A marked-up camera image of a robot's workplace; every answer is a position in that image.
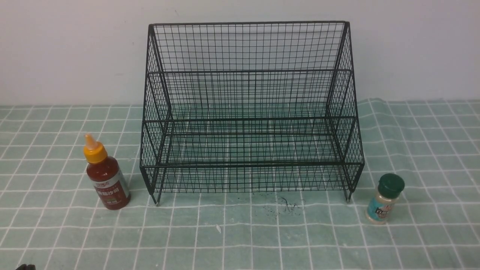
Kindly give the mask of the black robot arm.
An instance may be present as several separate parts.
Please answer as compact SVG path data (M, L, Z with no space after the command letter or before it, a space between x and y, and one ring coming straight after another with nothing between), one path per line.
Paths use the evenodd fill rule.
M33 264L19 265L15 270L36 270L36 266Z

